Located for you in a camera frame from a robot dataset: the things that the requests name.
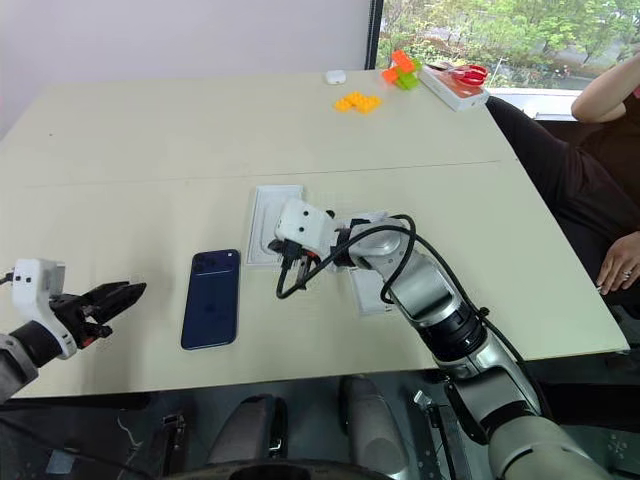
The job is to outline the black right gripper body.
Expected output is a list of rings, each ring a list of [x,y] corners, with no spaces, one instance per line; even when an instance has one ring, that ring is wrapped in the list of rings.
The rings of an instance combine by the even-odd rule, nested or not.
[[[292,265],[302,258],[308,258],[316,265],[320,263],[320,257],[317,254],[291,240],[274,239],[268,244],[268,249],[281,257],[282,265]]]

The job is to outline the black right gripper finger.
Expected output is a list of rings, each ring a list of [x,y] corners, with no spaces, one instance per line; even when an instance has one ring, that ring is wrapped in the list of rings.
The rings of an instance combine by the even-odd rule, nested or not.
[[[300,257],[298,259],[286,259],[286,266],[289,270],[293,269],[295,273],[295,279],[292,285],[289,287],[290,290],[305,290],[306,289],[306,277],[311,270],[311,258],[310,257]]]

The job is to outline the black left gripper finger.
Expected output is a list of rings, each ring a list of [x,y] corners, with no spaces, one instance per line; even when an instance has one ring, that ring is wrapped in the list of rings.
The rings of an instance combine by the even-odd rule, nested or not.
[[[96,321],[105,324],[132,307],[143,295],[147,284],[114,282],[102,285],[96,301]]]
[[[131,304],[128,281],[105,283],[83,295],[85,306],[123,306]]]

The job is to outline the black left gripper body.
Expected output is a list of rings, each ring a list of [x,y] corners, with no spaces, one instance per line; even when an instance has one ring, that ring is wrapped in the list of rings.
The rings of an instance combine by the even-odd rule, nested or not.
[[[62,294],[49,301],[55,317],[66,327],[77,347],[84,349],[113,333],[107,325],[108,301],[98,295]]]

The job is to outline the bystander hand with ring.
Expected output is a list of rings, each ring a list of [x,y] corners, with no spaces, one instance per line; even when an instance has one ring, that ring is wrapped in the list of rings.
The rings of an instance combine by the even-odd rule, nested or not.
[[[601,295],[629,289],[639,278],[639,232],[616,240],[608,249],[596,280]]]

